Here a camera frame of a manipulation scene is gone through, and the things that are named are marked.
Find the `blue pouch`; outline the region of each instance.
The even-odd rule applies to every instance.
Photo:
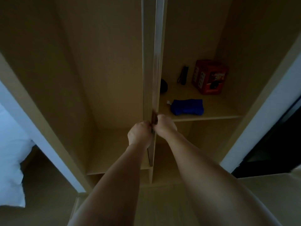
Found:
[[[182,113],[202,115],[204,113],[202,99],[174,100],[170,106],[170,110],[176,116]]]

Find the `white blanket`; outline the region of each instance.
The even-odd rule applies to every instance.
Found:
[[[0,205],[25,207],[20,163],[34,142],[0,104]]]

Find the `white trim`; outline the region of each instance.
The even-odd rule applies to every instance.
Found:
[[[3,55],[0,53],[0,71],[3,73],[13,73],[9,64],[6,62]],[[84,187],[75,178],[72,172],[68,169],[65,163],[61,160],[55,150],[47,142],[45,137],[40,133],[38,128],[34,125],[31,119],[23,111],[21,106],[11,95],[8,89],[0,81],[0,103],[15,119],[15,121],[24,129],[24,131],[32,138],[35,144],[41,149],[41,151],[48,157],[48,159],[54,164],[54,166],[62,173],[62,175],[71,183],[71,185],[79,193],[86,192]]]
[[[300,71],[301,53],[220,163],[229,173],[235,170],[250,150],[301,95]]]

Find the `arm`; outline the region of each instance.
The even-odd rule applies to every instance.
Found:
[[[100,179],[69,226],[133,225],[143,155],[151,144],[151,125],[137,123],[128,133],[129,146]]]
[[[206,157],[158,115],[156,133],[167,140],[201,225],[280,225],[236,178]]]

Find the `red box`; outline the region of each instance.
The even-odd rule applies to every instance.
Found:
[[[192,83],[201,94],[220,94],[229,68],[217,61],[197,60]]]

